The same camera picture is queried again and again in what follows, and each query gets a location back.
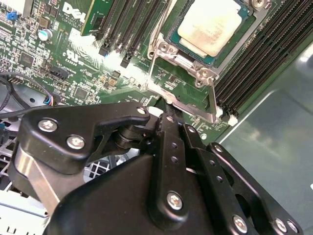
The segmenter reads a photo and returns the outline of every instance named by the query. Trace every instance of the microchip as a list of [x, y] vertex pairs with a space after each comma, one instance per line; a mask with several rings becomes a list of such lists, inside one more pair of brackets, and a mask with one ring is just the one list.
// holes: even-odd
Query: microchip
[[49, 4], [46, 4], [45, 5], [45, 13], [50, 14], [51, 8], [52, 8], [52, 6], [50, 6]]
[[97, 17], [97, 19], [95, 20], [92, 29], [96, 30], [99, 29], [101, 27], [102, 21], [104, 20], [104, 18], [102, 17]]
[[49, 28], [49, 23], [50, 21], [47, 20], [46, 18], [41, 17], [39, 20], [39, 26], [43, 27], [43, 28]]
[[115, 85], [117, 84], [117, 81], [116, 81], [115, 79], [113, 79], [113, 78], [110, 78], [110, 79], [108, 80], [108, 84], [109, 84], [110, 86], [112, 86], [112, 87], [115, 87]]
[[79, 99], [81, 99], [81, 100], [85, 100], [86, 99], [86, 97], [87, 97], [87, 95], [88, 95], [88, 92], [87, 91], [85, 91], [85, 90], [83, 90], [83, 89], [81, 89], [81, 88], [77, 88], [77, 90], [76, 90], [76, 93], [75, 93], [75, 96], [77, 97], [77, 98], [79, 98]]
[[178, 28], [179, 43], [202, 58], [217, 56], [242, 22], [240, 9], [235, 0], [195, 1]]
[[120, 75], [121, 75], [121, 73], [118, 72], [118, 71], [114, 71], [114, 72], [112, 73], [112, 76], [113, 76], [113, 77], [116, 77], [116, 78], [119, 78]]
[[47, 65], [47, 62], [48, 62], [47, 59], [43, 59], [43, 62], [41, 63], [41, 66], [45, 67]]
[[174, 82], [174, 81], [175, 81], [175, 79], [176, 79], [176, 78], [175, 78], [174, 76], [172, 76], [172, 75], [171, 75], [171, 76], [170, 76], [170, 78], [168, 79], [168, 81], [169, 81], [169, 82]]
[[25, 67], [31, 68], [34, 62], [34, 57], [22, 52], [20, 58], [20, 64], [24, 65]]
[[58, 14], [58, 9], [56, 7], [51, 8], [50, 16], [52, 16], [53, 18], [56, 18], [57, 14]]

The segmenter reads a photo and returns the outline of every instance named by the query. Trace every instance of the wire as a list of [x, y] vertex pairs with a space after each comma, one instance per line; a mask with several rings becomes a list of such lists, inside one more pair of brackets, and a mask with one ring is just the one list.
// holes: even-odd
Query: wire
[[30, 83], [35, 84], [36, 86], [38, 86], [40, 89], [43, 90], [43, 92], [51, 99], [52, 102], [50, 102], [50, 105], [53, 105], [53, 96], [52, 94], [40, 83], [38, 83], [35, 79], [22, 74], [20, 72], [0, 72], [0, 76], [17, 76], [17, 77], [22, 77], [26, 80], [28, 80]]
[[38, 109], [49, 109], [52, 108], [51, 106], [48, 105], [42, 105], [42, 106], [37, 106], [37, 107], [31, 107], [28, 109], [22, 109], [22, 110], [18, 110], [18, 111], [14, 111], [14, 112], [9, 112], [9, 113], [3, 113], [0, 114], [0, 119], [6, 119], [6, 118], [11, 118], [11, 117], [16, 117], [16, 116], [20, 116], [20, 115], [24, 115], [27, 114], [33, 110], [38, 110]]
[[12, 94], [12, 87], [11, 87], [11, 84], [9, 83], [9, 81], [5, 80], [3, 77], [0, 77], [0, 82], [4, 83], [6, 85], [6, 88], [7, 88], [6, 96], [4, 98], [3, 103], [0, 106], [0, 111], [1, 111], [2, 109], [4, 109], [6, 107], [6, 105], [8, 104], [8, 102], [10, 100], [10, 97]]

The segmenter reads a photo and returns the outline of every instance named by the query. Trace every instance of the screw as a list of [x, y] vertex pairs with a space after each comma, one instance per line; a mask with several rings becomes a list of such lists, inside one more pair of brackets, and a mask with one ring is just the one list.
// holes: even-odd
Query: screw
[[67, 145], [73, 149], [82, 149], [85, 146], [85, 142], [80, 136], [70, 136], [67, 139]]
[[286, 226], [284, 225], [284, 223], [280, 220], [280, 219], [275, 219], [275, 223], [277, 225], [277, 227], [284, 233], [287, 232], [287, 228]]
[[144, 108], [137, 108], [137, 111], [140, 113], [140, 114], [146, 114], [146, 111], [144, 110]]
[[202, 86], [203, 85], [203, 82], [201, 82], [201, 81], [197, 81], [196, 82], [196, 87], [200, 87], [200, 86]]
[[38, 123], [38, 127], [42, 131], [54, 132], [58, 128], [58, 125], [54, 121], [44, 119]]
[[158, 48], [162, 51], [162, 52], [167, 52], [168, 50], [168, 44], [167, 43], [160, 43], [160, 45], [158, 46]]
[[170, 122], [175, 122], [172, 116], [167, 116], [166, 119], [168, 119]]
[[201, 140], [206, 140], [207, 134], [202, 134], [200, 137], [201, 137]]
[[167, 203], [170, 205], [171, 208], [174, 210], [180, 210], [182, 208], [182, 200], [175, 192], [169, 192], [167, 194]]
[[220, 152], [220, 153], [223, 152], [223, 150], [221, 149], [221, 147], [219, 147], [218, 145], [215, 145], [214, 147], [215, 147], [215, 149], [216, 149], [218, 152]]
[[294, 223], [292, 223], [290, 220], [287, 220], [287, 224], [289, 225], [289, 227], [295, 232], [298, 233], [298, 229], [297, 227], [294, 225]]
[[253, 0], [252, 5], [254, 8], [260, 8], [265, 4], [265, 0]]
[[192, 132], [192, 133], [195, 133], [195, 132], [196, 132], [195, 129], [194, 129], [192, 126], [188, 126], [188, 130], [189, 130], [190, 132]]
[[242, 232], [243, 234], [246, 234], [248, 232], [248, 227], [246, 226], [245, 221], [238, 215], [235, 215], [233, 217], [234, 224], [236, 225], [236, 228]]

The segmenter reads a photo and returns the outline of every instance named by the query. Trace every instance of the black dimm slot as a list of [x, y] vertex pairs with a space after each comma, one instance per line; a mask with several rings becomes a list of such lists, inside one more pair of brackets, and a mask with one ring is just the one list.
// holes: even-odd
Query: black dimm slot
[[112, 22], [113, 15], [116, 12], [118, 4], [119, 4], [119, 0], [114, 0], [113, 4], [112, 4], [112, 6], [111, 6], [111, 8], [109, 10], [109, 13], [108, 13], [108, 15], [105, 18], [103, 26], [102, 26], [102, 28], [100, 30], [101, 33], [99, 34], [99, 38], [98, 39], [103, 38], [105, 33], [107, 33], [107, 30], [108, 30], [108, 28], [109, 28], [109, 26], [110, 26], [110, 24]]
[[[313, 17], [313, 8], [311, 8], [311, 10], [309, 12], [302, 12], [302, 20], [301, 18], [299, 18], [299, 22], [297, 24], [295, 24], [292, 27], [292, 30], [289, 31], [287, 34], [285, 34], [285, 37], [283, 38], [282, 42], [280, 44], [278, 44], [275, 48], [273, 49], [272, 52], [267, 55], [267, 58], [270, 58], [272, 61], [274, 61], [278, 54], [275, 56], [275, 53], [277, 53], [278, 51], [282, 50], [282, 51], [288, 51], [288, 49], [286, 49], [286, 47], [295, 39], [295, 37], [299, 34], [300, 31], [302, 31], [302, 29], [309, 23], [308, 21], [306, 21], [305, 19], [311, 19]], [[237, 100], [244, 95], [244, 93], [248, 90], [248, 88], [250, 86], [252, 86], [252, 84], [258, 80], [258, 78], [260, 77], [260, 75], [267, 70], [266, 65], [268, 64], [267, 61], [263, 61], [258, 67], [257, 69], [250, 74], [250, 81], [246, 82], [245, 84], [243, 84], [236, 92], [234, 92], [234, 94], [232, 95], [232, 98], [226, 102], [226, 105], [229, 106], [233, 106], [235, 102], [237, 102]]]
[[121, 10], [121, 14], [119, 14], [117, 18], [117, 21], [116, 21], [116, 24], [114, 26], [112, 33], [104, 41], [104, 45], [106, 48], [109, 48], [112, 45], [112, 43], [117, 39], [118, 34], [120, 33], [120, 30], [122, 28], [122, 25], [125, 22], [125, 19], [129, 13], [129, 10], [133, 4], [133, 1], [134, 0], [127, 0], [126, 4], [124, 4]]
[[153, 17], [155, 16], [156, 12], [158, 11], [160, 5], [162, 3], [162, 0], [155, 0], [154, 4], [152, 5], [152, 7], [150, 7], [150, 10], [148, 11], [148, 13], [145, 15], [145, 20], [144, 22], [140, 25], [139, 27], [139, 31], [136, 33], [135, 37], [134, 37], [134, 41], [132, 43], [132, 45], [130, 46], [130, 48], [128, 49], [128, 51], [126, 52], [123, 61], [121, 63], [122, 67], [127, 67], [128, 64], [130, 63], [131, 58], [133, 57], [135, 51], [137, 50], [145, 31], [147, 30], [147, 27], [149, 26], [149, 24], [151, 23]]
[[244, 67], [244, 65], [250, 60], [250, 58], [257, 52], [257, 48], [259, 47], [259, 43], [262, 40], [266, 39], [266, 35], [271, 33], [276, 27], [277, 22], [281, 22], [287, 14], [300, 2], [300, 0], [292, 0], [285, 2], [273, 15], [270, 19], [269, 23], [266, 25], [263, 30], [262, 37], [257, 37], [252, 44], [247, 48], [247, 50], [241, 55], [241, 57], [233, 64], [230, 71], [228, 71], [224, 77], [220, 79], [220, 81], [216, 85], [216, 97], [218, 98], [221, 93], [224, 91], [228, 84], [233, 82], [233, 79], [236, 77], [236, 74]]
[[242, 104], [244, 104], [244, 102], [246, 102], [249, 99], [249, 97], [255, 91], [257, 91], [257, 89], [270, 77], [270, 75], [273, 72], [275, 72], [275, 70], [278, 69], [283, 62], [286, 61], [287, 57], [294, 51], [296, 51], [297, 47], [312, 33], [313, 31], [312, 23], [313, 20], [311, 20], [311, 22], [306, 22], [305, 25], [309, 25], [309, 27], [303, 28], [301, 32], [296, 31], [293, 34], [294, 44], [289, 48], [287, 46], [291, 42], [288, 42], [287, 46], [285, 47], [287, 49], [280, 51], [280, 53], [275, 56], [275, 58], [279, 59], [275, 60], [275, 58], [273, 58], [271, 64], [267, 66], [266, 69], [263, 69], [263, 71], [261, 71], [261, 73], [259, 74], [258, 76], [259, 79], [255, 79], [253, 83], [250, 85], [250, 87], [248, 87], [247, 90], [234, 103], [231, 104], [231, 106], [235, 110], [237, 110]]
[[151, 23], [153, 17], [155, 16], [158, 8], [160, 7], [162, 1], [161, 0], [155, 0], [155, 3], [153, 4], [152, 8], [150, 9], [150, 11], [148, 12], [148, 14], [146, 15], [146, 20], [143, 22], [143, 24], [140, 26], [140, 30], [137, 32], [135, 40], [132, 44], [131, 50], [136, 50], [137, 47], [139, 46], [139, 43], [147, 29], [147, 27], [149, 26], [149, 24]]
[[305, 34], [303, 35], [302, 39], [299, 40], [295, 45], [293, 45], [292, 50], [285, 55], [281, 60], [276, 61], [273, 67], [269, 70], [266, 70], [266, 73], [264, 76], [251, 88], [251, 90], [245, 94], [240, 100], [237, 101], [237, 103], [234, 106], [234, 111], [238, 111], [238, 109], [248, 101], [248, 99], [251, 97], [253, 93], [255, 93], [261, 85], [284, 63], [288, 57], [289, 54], [292, 54], [296, 51], [296, 49], [304, 42], [304, 40], [313, 32], [313, 27], [311, 25], [310, 29], [307, 29]]
[[254, 55], [259, 53], [259, 49], [262, 48], [262, 44], [271, 36], [273, 32], [275, 32], [275, 29], [277, 29], [282, 20], [296, 7], [299, 2], [300, 1], [289, 1], [289, 5], [287, 3], [287, 5], [281, 8], [279, 12], [275, 13], [274, 16], [276, 17], [270, 20], [263, 32], [260, 32], [260, 37], [252, 42], [252, 45], [248, 47], [248, 50], [245, 51], [244, 55], [242, 55], [242, 57], [235, 63], [235, 66], [233, 66], [234, 69], [230, 70], [224, 78], [222, 78], [221, 81], [224, 82], [217, 84], [217, 98], [220, 98], [221, 94], [228, 94], [232, 91], [231, 88], [228, 87], [229, 85], [231, 86], [240, 82], [240, 78], [237, 75], [242, 69], [250, 67], [247, 65], [248, 62], [250, 62], [252, 58], [255, 58]]
[[125, 46], [130, 43], [132, 34], [134, 33], [134, 27], [137, 24], [144, 7], [146, 6], [145, 3], [146, 3], [146, 0], [140, 0], [139, 1], [139, 4], [137, 5], [136, 12], [135, 12], [134, 16], [132, 17], [132, 20], [131, 20], [126, 32], [124, 33], [122, 40], [120, 40], [120, 42], [122, 44], [122, 48], [120, 48], [120, 51], [122, 51], [125, 48]]
[[268, 53], [272, 50], [272, 47], [275, 45], [282, 45], [284, 43], [284, 40], [288, 40], [288, 37], [285, 37], [282, 39], [283, 41], [281, 42], [281, 38], [284, 34], [288, 34], [288, 30], [290, 30], [290, 27], [295, 24], [296, 22], [301, 23], [301, 16], [303, 17], [304, 10], [303, 8], [307, 9], [309, 5], [311, 4], [309, 1], [303, 2], [305, 5], [299, 6], [301, 7], [301, 10], [299, 11], [294, 11], [292, 15], [290, 15], [291, 19], [296, 19], [295, 21], [285, 21], [283, 24], [280, 25], [280, 30], [274, 32], [274, 34], [268, 38], [268, 42], [264, 43], [261, 47], [261, 49], [258, 51], [258, 56], [252, 58], [250, 61], [249, 67], [244, 68], [238, 76], [240, 77], [240, 81], [238, 83], [232, 84], [226, 91], [225, 93], [219, 98], [222, 103], [228, 104], [229, 102], [227, 101], [230, 97], [237, 97], [235, 94], [238, 94], [240, 92], [236, 92], [238, 88], [240, 88], [240, 91], [242, 90], [243, 87], [245, 87], [246, 83], [250, 83], [249, 79], [247, 78], [251, 77], [249, 76], [254, 69], [258, 69], [262, 67], [260, 63], [265, 59], [265, 57], [270, 58], [270, 55]]

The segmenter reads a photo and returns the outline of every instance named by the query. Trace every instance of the black plastic arm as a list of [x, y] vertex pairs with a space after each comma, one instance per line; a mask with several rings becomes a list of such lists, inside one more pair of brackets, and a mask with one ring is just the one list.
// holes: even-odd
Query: black plastic arm
[[[57, 123], [57, 130], [42, 131], [38, 123], [46, 119]], [[106, 143], [117, 127], [145, 125], [149, 119], [148, 111], [134, 102], [37, 110], [23, 117], [18, 140], [33, 158], [60, 173], [75, 174], [86, 165], [96, 136], [102, 136], [102, 143]], [[80, 136], [85, 146], [70, 148], [67, 145], [70, 136]]]

